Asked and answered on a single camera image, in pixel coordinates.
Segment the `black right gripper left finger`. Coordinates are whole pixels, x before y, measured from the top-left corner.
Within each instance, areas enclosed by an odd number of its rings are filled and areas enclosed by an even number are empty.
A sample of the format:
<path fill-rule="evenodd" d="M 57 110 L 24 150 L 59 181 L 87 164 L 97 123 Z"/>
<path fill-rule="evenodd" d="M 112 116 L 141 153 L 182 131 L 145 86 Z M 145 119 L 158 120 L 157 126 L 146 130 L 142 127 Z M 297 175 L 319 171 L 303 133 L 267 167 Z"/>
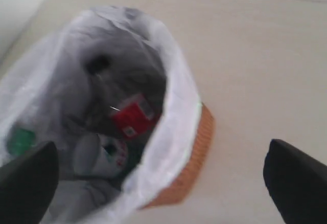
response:
<path fill-rule="evenodd" d="M 1 223 L 40 223 L 59 182 L 58 152 L 42 142 L 1 167 Z"/>

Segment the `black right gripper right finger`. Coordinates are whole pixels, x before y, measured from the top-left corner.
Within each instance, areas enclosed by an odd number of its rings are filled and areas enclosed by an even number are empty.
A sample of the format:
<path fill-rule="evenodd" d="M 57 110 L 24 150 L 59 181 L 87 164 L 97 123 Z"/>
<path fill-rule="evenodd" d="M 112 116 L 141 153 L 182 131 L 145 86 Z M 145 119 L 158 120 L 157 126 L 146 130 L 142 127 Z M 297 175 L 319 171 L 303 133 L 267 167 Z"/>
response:
<path fill-rule="evenodd" d="M 281 139 L 273 139 L 263 178 L 285 223 L 326 223 L 325 164 Z"/>

